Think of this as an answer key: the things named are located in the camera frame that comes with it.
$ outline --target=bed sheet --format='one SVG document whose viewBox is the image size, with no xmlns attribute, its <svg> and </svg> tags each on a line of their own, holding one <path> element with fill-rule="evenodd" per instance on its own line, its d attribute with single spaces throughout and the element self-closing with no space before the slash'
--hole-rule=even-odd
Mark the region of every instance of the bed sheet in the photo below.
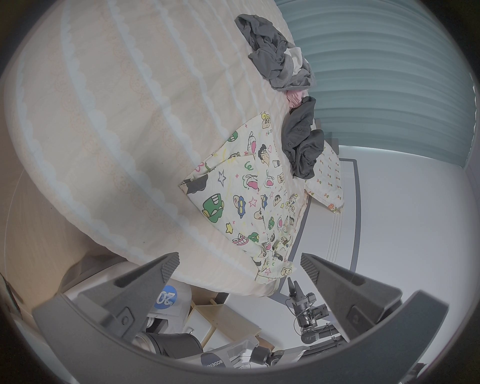
<svg viewBox="0 0 480 384">
<path fill-rule="evenodd" d="M 262 296 L 273 283 L 178 188 L 262 110 L 281 147 L 288 101 L 248 59 L 240 13 L 292 41 L 273 0 L 59 1 L 10 63 L 4 107 L 32 180 L 93 240 L 137 264 L 178 252 L 174 279 Z M 303 180 L 285 182 L 298 224 Z"/>
</svg>

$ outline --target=pink cloth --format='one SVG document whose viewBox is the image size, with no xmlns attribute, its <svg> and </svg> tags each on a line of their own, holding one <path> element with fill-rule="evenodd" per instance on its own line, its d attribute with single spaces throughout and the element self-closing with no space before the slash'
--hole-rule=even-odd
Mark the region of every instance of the pink cloth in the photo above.
<svg viewBox="0 0 480 384">
<path fill-rule="evenodd" d="M 307 95 L 306 91 L 287 91 L 288 106 L 290 109 L 301 104 L 301 100 Z"/>
</svg>

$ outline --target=cartoon print pajama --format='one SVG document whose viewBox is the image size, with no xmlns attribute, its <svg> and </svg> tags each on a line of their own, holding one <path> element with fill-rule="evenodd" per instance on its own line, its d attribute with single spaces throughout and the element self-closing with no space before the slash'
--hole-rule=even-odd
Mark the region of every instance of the cartoon print pajama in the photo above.
<svg viewBox="0 0 480 384">
<path fill-rule="evenodd" d="M 238 128 L 180 184 L 205 218 L 252 258 L 262 284 L 294 271 L 286 256 L 298 196 L 289 196 L 283 172 L 264 112 Z"/>
</svg>

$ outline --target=curtain fold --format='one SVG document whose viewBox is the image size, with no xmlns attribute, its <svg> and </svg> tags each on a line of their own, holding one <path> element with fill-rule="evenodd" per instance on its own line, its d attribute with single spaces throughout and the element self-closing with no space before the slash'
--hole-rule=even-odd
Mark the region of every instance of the curtain fold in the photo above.
<svg viewBox="0 0 480 384">
<path fill-rule="evenodd" d="M 464 166 L 475 126 L 468 67 L 414 0 L 276 0 L 317 86 L 315 118 L 342 145 Z"/>
</svg>

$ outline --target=pillow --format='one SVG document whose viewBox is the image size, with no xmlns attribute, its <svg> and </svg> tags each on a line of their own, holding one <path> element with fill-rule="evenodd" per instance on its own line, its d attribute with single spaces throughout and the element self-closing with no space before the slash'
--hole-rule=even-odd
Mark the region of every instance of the pillow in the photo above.
<svg viewBox="0 0 480 384">
<path fill-rule="evenodd" d="M 343 207 L 342 169 L 338 156 L 327 142 L 313 170 L 315 176 L 305 181 L 305 190 L 332 212 L 339 213 Z"/>
</svg>

